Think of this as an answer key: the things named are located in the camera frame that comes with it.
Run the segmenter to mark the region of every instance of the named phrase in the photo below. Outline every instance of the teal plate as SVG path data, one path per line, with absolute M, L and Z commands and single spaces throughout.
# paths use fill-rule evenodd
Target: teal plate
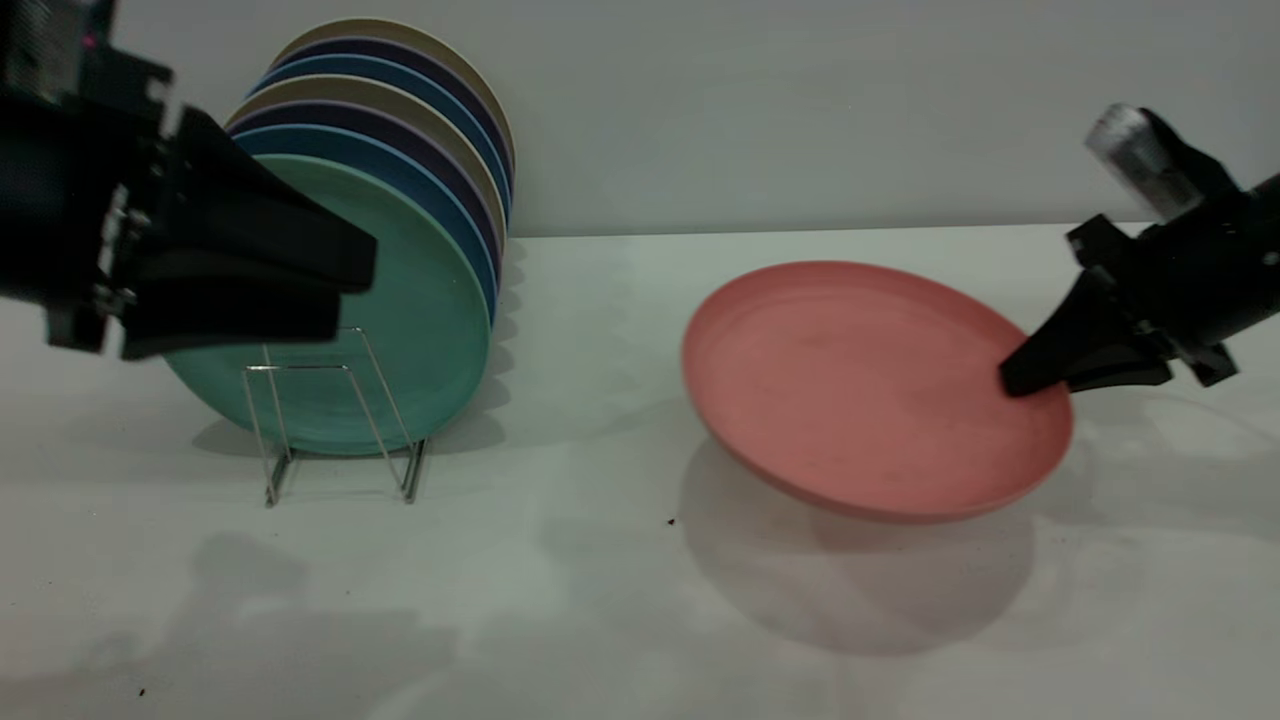
M 453 238 L 412 200 L 365 173 L 297 155 L 256 158 L 316 202 L 378 238 L 374 287 L 342 300 L 342 324 L 360 327 L 378 355 L 408 441 L 444 427 L 475 395 L 489 356 L 484 293 Z M 347 365 L 387 448 L 406 445 L 396 413 L 360 334 L 324 345 L 271 345 L 276 365 Z M 165 356 L 178 378 L 242 428 L 252 429 L 246 365 L 264 364 L 262 346 L 229 346 Z M 274 373 L 289 446 L 328 455 L 370 455 L 378 442 L 340 370 Z M 266 373 L 250 373 L 262 434 L 279 442 Z

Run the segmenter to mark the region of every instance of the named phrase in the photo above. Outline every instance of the white table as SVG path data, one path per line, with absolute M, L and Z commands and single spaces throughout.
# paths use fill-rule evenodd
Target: white table
M 163 364 L 0 305 L 0 717 L 1276 717 L 1280 320 L 1216 388 L 1075 396 L 1061 470 L 955 525 L 810 510 L 689 407 L 685 322 L 737 274 L 879 263 L 1032 328 L 1066 229 L 513 242 L 413 506 L 305 460 L 265 510 L 252 436 Z

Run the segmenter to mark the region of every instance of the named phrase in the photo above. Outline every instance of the stack of plates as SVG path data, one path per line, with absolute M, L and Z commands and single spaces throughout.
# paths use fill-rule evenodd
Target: stack of plates
M 291 42 L 227 131 L 280 178 L 378 238 L 374 287 L 343 300 L 342 322 L 364 328 L 396 404 L 356 333 L 321 346 L 271 346 L 270 360 L 348 365 L 388 448 L 440 429 L 480 384 L 502 284 L 515 154 L 493 91 L 453 49 L 419 29 L 338 20 Z M 166 359 L 201 400 L 252 428 L 242 373 L 264 361 L 262 347 Z M 284 439 L 274 379 L 292 447 L 378 451 L 344 377 L 273 375 L 251 380 L 265 436 Z

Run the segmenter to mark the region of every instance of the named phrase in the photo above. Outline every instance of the white wall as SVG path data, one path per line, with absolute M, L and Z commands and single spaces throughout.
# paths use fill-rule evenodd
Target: white wall
M 1280 170 L 1276 0 L 122 3 L 218 117 L 315 23 L 445 38 L 511 115 L 521 234 L 1135 218 L 1080 146 L 1116 100 Z

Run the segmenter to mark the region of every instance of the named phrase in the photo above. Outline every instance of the wire dish rack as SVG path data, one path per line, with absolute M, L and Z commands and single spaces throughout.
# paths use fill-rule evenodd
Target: wire dish rack
M 369 342 L 369 333 L 364 328 L 349 327 L 339 328 L 340 333 L 355 333 L 360 336 L 361 342 L 365 346 L 365 352 L 369 355 L 369 360 L 374 368 L 374 374 L 378 377 L 378 383 L 381 387 L 381 392 L 387 396 L 387 402 L 390 405 L 392 413 L 396 415 L 396 423 L 399 425 L 401 434 L 404 436 L 406 451 L 408 452 L 408 464 L 404 466 L 404 471 L 401 473 L 396 469 L 396 462 L 392 459 L 392 452 L 387 450 L 387 443 L 383 441 L 383 433 L 378 427 L 378 421 L 374 420 L 374 414 L 369 410 L 369 401 L 365 398 L 365 391 L 360 387 L 360 379 L 356 378 L 356 373 L 347 364 L 316 364 L 316 365 L 280 365 L 271 361 L 271 351 L 264 345 L 262 346 L 262 364 L 260 365 L 246 365 L 243 372 L 244 383 L 244 400 L 248 402 L 250 418 L 253 420 L 253 434 L 257 437 L 257 448 L 262 455 L 262 473 L 266 475 L 266 506 L 275 507 L 280 502 L 280 487 L 284 483 L 285 473 L 289 466 L 298 459 L 298 452 L 289 447 L 289 433 L 285 427 L 284 413 L 280 409 L 280 392 L 276 389 L 275 375 L 278 373 L 329 373 L 329 374 L 346 374 L 347 380 L 351 383 L 351 391 L 356 395 L 356 400 L 360 402 L 361 410 L 365 411 L 365 418 L 369 419 L 369 430 L 372 433 L 374 439 L 378 441 L 378 450 L 381 451 L 383 459 L 387 460 L 387 466 L 390 469 L 392 480 L 396 483 L 396 491 L 401 500 L 406 503 L 412 503 L 413 498 L 417 496 L 417 483 L 419 478 L 422 475 L 424 466 L 428 459 L 428 447 L 431 443 L 431 438 L 426 437 L 417 442 L 413 442 L 408 430 L 404 428 L 404 419 L 401 418 L 399 407 L 396 405 L 396 396 L 392 393 L 390 387 L 387 384 L 387 377 L 383 375 L 383 368 L 378 363 L 378 354 L 374 352 L 374 346 Z M 268 441 L 262 437 L 262 425 L 257 416 L 257 405 L 253 400 L 253 384 L 250 378 L 257 374 L 266 375 L 269 387 L 271 388 L 271 402 L 275 407 L 275 419 L 279 424 L 280 430 L 280 447 L 275 450 L 275 459 L 273 462 L 273 456 L 268 452 Z

